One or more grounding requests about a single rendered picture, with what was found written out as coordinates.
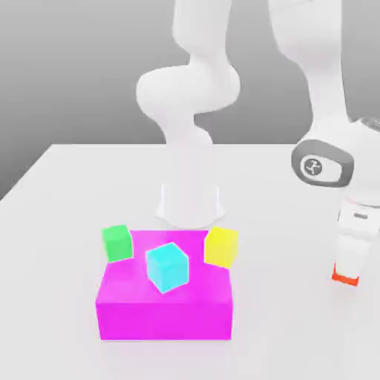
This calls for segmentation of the small cyan cube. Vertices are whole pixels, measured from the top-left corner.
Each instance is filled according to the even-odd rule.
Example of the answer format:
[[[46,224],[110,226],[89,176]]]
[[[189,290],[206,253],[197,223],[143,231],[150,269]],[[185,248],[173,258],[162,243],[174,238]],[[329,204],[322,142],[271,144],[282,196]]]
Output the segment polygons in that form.
[[[155,247],[145,253],[146,272],[161,294],[189,282],[189,257],[174,242]]]

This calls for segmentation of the large magenta box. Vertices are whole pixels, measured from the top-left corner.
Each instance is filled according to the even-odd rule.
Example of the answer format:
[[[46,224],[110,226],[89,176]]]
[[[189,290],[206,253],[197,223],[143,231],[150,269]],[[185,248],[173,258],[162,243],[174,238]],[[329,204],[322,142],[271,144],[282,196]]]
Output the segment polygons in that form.
[[[229,340],[229,270],[204,263],[205,230],[134,230],[134,257],[106,266],[96,297],[103,341]],[[148,279],[145,254],[176,243],[189,257],[189,283],[161,293]]]

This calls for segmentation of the small green cube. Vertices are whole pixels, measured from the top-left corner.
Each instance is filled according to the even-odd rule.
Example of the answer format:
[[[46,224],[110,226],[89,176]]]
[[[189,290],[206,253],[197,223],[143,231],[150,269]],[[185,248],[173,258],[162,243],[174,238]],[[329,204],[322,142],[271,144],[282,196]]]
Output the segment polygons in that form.
[[[102,241],[109,263],[123,261],[134,256],[132,236],[126,225],[102,229]]]

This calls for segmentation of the small red cube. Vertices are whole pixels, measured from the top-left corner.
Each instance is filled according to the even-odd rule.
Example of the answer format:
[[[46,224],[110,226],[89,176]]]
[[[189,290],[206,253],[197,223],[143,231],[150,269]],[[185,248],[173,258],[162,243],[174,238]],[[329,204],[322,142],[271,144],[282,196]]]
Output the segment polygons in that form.
[[[337,282],[340,282],[340,283],[343,283],[343,284],[347,284],[347,285],[350,285],[350,286],[358,286],[359,277],[357,277],[357,278],[348,278],[346,276],[338,274],[337,271],[336,271],[336,265],[334,265],[334,267],[333,267],[333,272],[332,272],[332,277],[331,278],[334,281],[337,281]]]

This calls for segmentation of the small yellow cube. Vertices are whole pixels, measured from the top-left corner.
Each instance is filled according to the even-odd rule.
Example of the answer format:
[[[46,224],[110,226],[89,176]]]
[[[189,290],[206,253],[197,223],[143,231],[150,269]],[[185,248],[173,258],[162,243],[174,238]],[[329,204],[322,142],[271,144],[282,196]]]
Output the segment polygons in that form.
[[[238,231],[212,227],[204,240],[204,262],[231,269],[238,254]]]

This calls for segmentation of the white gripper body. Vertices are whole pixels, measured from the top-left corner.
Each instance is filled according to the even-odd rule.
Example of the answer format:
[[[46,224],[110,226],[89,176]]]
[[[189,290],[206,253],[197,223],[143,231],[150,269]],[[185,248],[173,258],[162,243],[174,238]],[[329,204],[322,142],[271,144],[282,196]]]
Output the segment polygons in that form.
[[[368,206],[343,199],[337,224],[339,240],[375,240],[380,235],[380,206]]]

